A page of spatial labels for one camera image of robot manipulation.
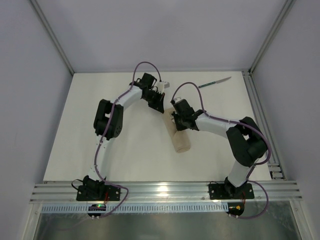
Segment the green handled knife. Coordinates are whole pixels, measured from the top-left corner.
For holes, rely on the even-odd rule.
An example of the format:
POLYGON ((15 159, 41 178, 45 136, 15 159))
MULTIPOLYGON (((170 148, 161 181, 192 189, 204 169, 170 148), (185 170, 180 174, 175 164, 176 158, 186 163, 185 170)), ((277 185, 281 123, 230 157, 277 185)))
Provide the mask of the green handled knife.
POLYGON ((225 81, 228 81, 228 80, 231 79, 231 78, 232 78, 232 77, 229 76, 229 77, 226 77, 226 78, 223 78, 223 79, 215 80, 215 81, 212 81, 212 82, 209 82, 209 83, 206 83, 206 84, 199 85, 198 88, 199 88, 199 89, 202 89, 202 88, 205 88, 205 87, 208 87, 208 86, 211 86, 211 85, 223 83, 223 82, 225 82, 225 81))

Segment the beige cloth napkin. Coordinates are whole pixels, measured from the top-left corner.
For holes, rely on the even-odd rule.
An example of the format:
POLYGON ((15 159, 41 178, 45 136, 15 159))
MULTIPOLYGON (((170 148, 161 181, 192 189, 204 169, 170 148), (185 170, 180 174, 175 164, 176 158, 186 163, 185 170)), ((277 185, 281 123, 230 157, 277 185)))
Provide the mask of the beige cloth napkin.
POLYGON ((162 119, 172 141, 174 150, 177 153, 183 153, 191 148, 191 142, 185 130, 177 131, 175 123, 171 120, 171 113, 173 112, 173 107, 166 109, 162 115, 162 119))

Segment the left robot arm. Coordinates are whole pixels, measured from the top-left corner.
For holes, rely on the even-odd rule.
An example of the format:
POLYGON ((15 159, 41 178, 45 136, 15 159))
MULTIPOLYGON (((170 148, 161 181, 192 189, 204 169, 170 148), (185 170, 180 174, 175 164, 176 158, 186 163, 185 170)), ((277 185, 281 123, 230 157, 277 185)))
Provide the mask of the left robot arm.
POLYGON ((97 108, 93 128, 98 139, 94 163, 89 174, 82 180, 78 193, 97 200, 105 191, 108 160, 115 139, 123 129, 124 111, 133 103, 145 100, 148 107, 164 113, 165 83, 149 73, 133 80, 128 89, 115 100, 102 99, 97 108))

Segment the green handled fork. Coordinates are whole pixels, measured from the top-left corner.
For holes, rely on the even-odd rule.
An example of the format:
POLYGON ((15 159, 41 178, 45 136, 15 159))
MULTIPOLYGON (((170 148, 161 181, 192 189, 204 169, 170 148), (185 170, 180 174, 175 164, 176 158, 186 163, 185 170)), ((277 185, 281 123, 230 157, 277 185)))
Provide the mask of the green handled fork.
POLYGON ((170 119, 173 123, 175 123, 175 116, 174 116, 174 113, 171 113, 170 114, 170 119))

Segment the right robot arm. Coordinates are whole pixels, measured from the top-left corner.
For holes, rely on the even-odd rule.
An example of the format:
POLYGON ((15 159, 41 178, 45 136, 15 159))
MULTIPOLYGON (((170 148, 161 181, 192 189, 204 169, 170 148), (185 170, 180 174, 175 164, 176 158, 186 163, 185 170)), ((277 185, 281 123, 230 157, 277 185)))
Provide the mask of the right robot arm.
POLYGON ((210 116, 204 110, 195 111, 186 99, 172 100, 173 121, 178 131, 195 130, 209 132, 228 140, 235 162, 224 183, 209 187, 219 199, 239 199, 250 185, 249 177, 258 160, 268 151, 265 136, 251 117, 239 121, 210 116))

